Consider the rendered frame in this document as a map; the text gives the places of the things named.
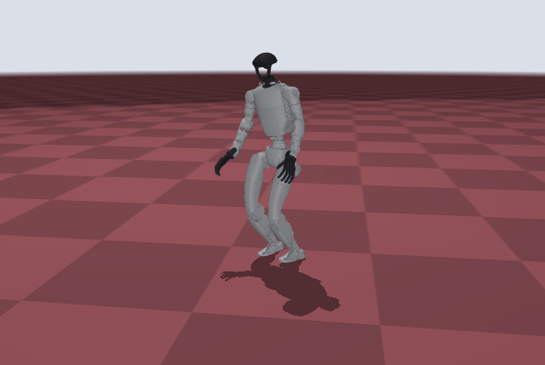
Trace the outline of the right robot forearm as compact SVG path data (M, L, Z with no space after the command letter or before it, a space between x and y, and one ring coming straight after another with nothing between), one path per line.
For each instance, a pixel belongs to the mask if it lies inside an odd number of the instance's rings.
M240 123L240 125L241 125L241 123ZM239 155L239 152L240 152L240 150L242 149L242 147L244 145L244 141L248 136L248 133L246 133L245 130L242 130L240 128L240 125L239 125L239 128L238 128L237 136L236 136L235 140L233 141L232 147L230 148L230 150L233 147L235 147L237 149L237 152L233 154L233 157L237 157Z

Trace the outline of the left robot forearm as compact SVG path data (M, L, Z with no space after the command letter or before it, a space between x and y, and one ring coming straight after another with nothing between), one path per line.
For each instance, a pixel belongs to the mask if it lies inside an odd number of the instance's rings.
M291 132L290 145L288 151L290 155L297 157L297 153L300 151L301 139L303 139L305 133L305 125L301 119L295 121L295 131Z

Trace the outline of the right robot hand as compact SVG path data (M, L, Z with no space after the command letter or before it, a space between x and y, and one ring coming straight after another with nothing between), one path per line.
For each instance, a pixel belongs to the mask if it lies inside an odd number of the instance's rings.
M221 176L219 173L220 173L220 169L222 166L224 166L227 161L229 159L233 159L233 154L237 152L237 149L235 147L233 147L230 151L227 151L227 154L225 156L223 156L219 162L215 165L215 173L218 175L218 176Z

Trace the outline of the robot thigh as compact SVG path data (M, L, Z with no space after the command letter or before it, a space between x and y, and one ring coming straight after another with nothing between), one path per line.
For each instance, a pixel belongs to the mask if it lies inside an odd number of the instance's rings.
M282 160L282 162L284 161L284 159ZM273 178L273 181L272 181L272 186L271 186L271 190L270 190L270 194L269 194L269 200L268 200L268 215L267 215L267 223L273 227L276 227L276 225L274 224L274 220L279 216L279 214L281 212L281 209L284 205L284 201L290 191L290 187L292 185L292 183L289 183L288 182L290 181L290 179L284 183L288 177L287 177L281 181L281 179L284 177L285 175L285 172L284 174L278 178L278 176L281 174L281 172L283 171L283 168L284 168L284 165L282 165L279 169L277 169L276 171L276 174L274 175L274 178ZM301 166L300 164L295 161L295 177L301 172ZM290 176L291 178L291 176ZM277 228L277 227L276 227Z
M244 182L244 201L248 216L251 219L259 220L265 213L265 209L258 203L264 176L263 169L270 166L265 162L264 151L253 154L247 168Z

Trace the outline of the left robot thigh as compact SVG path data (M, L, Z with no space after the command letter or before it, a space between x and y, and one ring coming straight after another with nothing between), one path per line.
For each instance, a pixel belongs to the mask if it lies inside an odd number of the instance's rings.
M284 159L282 160L282 162L284 161ZM274 178L273 178L273 181L272 181L272 186L271 186L271 190L270 190L270 194L269 194L269 200L268 200L268 215L267 215L267 223L273 227L276 227L276 225L274 224L274 220L279 216L279 214L281 212L281 209L284 205L284 201L290 191L290 187L292 185L292 183L289 183L288 182L290 181L290 179L284 183L288 177L287 177L281 181L281 179L284 177L285 175L285 172L284 174L278 178L278 176L281 174L281 172L283 171L283 168L284 168L284 165L282 165L279 169L277 169L276 171L276 174L274 175ZM301 166L300 164L295 161L295 177L301 172ZM291 176L290 176L291 178ZM276 227L277 228L277 227Z

